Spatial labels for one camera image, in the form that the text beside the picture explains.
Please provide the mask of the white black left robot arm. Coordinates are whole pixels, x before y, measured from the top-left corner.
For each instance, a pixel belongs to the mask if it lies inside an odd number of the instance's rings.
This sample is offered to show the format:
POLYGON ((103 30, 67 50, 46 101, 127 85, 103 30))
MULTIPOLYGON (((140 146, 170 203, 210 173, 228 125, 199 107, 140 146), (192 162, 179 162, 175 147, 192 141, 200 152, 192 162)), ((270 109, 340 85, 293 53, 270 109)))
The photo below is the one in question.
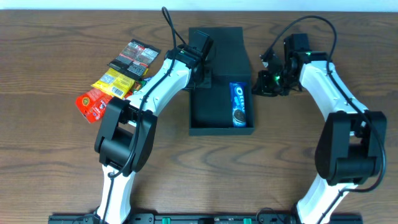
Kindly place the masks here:
POLYGON ((95 141, 104 174, 98 223, 124 223, 131 211, 134 176, 151 154, 157 118, 182 89, 206 83, 206 58, 211 44, 179 45, 169 50, 163 65, 150 81, 125 100, 113 98, 95 141))

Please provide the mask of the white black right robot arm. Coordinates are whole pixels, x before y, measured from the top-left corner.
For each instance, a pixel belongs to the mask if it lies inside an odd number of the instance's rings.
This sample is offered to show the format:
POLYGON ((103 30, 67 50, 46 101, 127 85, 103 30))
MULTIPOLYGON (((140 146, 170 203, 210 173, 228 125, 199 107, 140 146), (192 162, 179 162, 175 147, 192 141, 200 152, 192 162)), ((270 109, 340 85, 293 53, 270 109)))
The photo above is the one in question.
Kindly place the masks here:
POLYGON ((386 170, 387 119, 356 99, 337 74, 331 55, 311 50, 306 34, 284 39, 283 60, 272 48, 260 58, 265 70, 258 73, 253 94, 287 96, 294 88, 304 88, 325 120, 315 149, 317 176, 285 221, 330 223, 346 195, 370 192, 380 183, 386 170), (379 180, 373 186, 359 188, 374 176, 379 180))

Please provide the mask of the black snack packet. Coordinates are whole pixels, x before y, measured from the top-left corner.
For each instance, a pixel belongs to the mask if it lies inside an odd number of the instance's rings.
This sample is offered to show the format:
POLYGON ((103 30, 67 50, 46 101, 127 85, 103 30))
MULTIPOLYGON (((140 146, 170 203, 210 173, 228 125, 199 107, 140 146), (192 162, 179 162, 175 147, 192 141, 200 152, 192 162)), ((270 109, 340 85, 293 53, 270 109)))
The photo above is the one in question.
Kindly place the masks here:
POLYGON ((160 52, 153 45, 132 39, 108 66, 135 81, 141 81, 160 52))

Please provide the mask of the blue Oreo cookie pack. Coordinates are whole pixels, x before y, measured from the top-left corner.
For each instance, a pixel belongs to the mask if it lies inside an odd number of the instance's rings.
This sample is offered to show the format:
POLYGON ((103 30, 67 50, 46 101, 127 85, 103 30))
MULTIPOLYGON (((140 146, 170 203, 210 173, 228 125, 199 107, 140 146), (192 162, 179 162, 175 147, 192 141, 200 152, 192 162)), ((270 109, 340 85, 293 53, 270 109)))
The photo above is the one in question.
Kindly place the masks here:
POLYGON ((232 103, 232 120, 235 128, 246 127, 244 87, 245 84, 242 82, 231 82, 229 84, 232 103))

